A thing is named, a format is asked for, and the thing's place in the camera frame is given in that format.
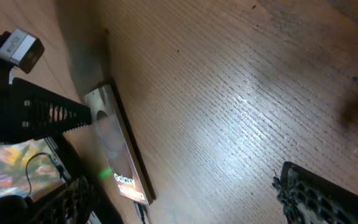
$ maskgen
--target wooden surface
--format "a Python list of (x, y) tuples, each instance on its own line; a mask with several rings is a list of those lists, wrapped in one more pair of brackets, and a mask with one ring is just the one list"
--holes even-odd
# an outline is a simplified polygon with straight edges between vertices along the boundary
[[(152, 223), (284, 223), (284, 161), (358, 194), (358, 0), (0, 0), (0, 33), (15, 27), (46, 48), (17, 76), (76, 101), (114, 77)], [(96, 174), (89, 133), (66, 136)]]

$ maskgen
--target wood grain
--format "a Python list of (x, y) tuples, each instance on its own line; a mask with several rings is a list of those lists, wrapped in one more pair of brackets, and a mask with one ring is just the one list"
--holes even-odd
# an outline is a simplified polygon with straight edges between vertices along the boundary
[[(270, 185), (284, 161), (358, 194), (356, 0), (0, 0), (0, 33), (15, 27), (46, 47), (18, 76), (76, 101), (115, 79), (152, 223), (285, 223)], [(66, 136), (106, 166), (90, 128)]]

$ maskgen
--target cable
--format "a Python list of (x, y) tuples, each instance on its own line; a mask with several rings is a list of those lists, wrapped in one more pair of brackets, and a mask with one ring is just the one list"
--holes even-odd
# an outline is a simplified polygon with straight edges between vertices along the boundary
[(25, 165), (25, 176), (27, 177), (27, 181), (29, 182), (29, 186), (30, 186), (30, 191), (29, 193), (27, 194), (27, 196), (25, 197), (28, 197), (30, 196), (31, 194), (31, 182), (30, 182), (30, 178), (29, 178), (29, 173), (28, 173), (28, 166), (29, 166), (29, 163), (32, 159), (34, 159), (35, 157), (37, 156), (41, 156), (41, 155), (44, 155), (44, 156), (47, 156), (49, 159), (50, 159), (50, 162), (53, 164), (54, 167), (56, 167), (56, 169), (59, 171), (60, 173), (60, 169), (58, 168), (58, 166), (56, 165), (55, 161), (52, 159), (52, 156), (49, 154), (49, 153), (46, 153), (46, 152), (40, 152), (40, 153), (37, 153), (35, 154), (34, 156), (32, 156), (28, 161), (27, 161), (27, 164)]
[(142, 205), (137, 202), (134, 202), (134, 205), (135, 205), (136, 214), (140, 218), (142, 224), (146, 224), (146, 221), (144, 220), (144, 212), (143, 212)]

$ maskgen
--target black cable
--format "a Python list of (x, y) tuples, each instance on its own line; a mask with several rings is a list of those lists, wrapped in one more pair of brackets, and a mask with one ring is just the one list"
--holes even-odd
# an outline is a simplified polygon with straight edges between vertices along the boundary
[(29, 172), (27, 170), (27, 167), (29, 166), (29, 163), (32, 159), (34, 159), (35, 157), (37, 156), (41, 156), (41, 155), (44, 155), (44, 156), (47, 156), (49, 159), (50, 159), (50, 162), (53, 164), (54, 167), (56, 167), (56, 169), (59, 171), (59, 168), (58, 166), (56, 165), (55, 161), (52, 159), (52, 156), (49, 154), (49, 153), (46, 153), (46, 152), (39, 152), (37, 154), (35, 154), (34, 156), (32, 156), (28, 161), (27, 161), (27, 164), (25, 165), (25, 176), (27, 177), (27, 181), (29, 182), (29, 186), (30, 186), (30, 192), (27, 194), (27, 196), (25, 197), (28, 197), (30, 196), (31, 194), (31, 182), (30, 182), (30, 178), (29, 178)]
[(143, 212), (142, 205), (137, 202), (134, 202), (134, 205), (135, 205), (136, 214), (142, 221), (142, 224), (146, 224), (146, 221), (144, 220), (144, 212)]

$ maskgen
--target green light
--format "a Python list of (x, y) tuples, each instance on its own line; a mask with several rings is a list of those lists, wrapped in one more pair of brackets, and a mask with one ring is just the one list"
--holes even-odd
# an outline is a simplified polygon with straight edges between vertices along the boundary
[(105, 169), (99, 174), (99, 179), (103, 179), (112, 173), (111, 169)]

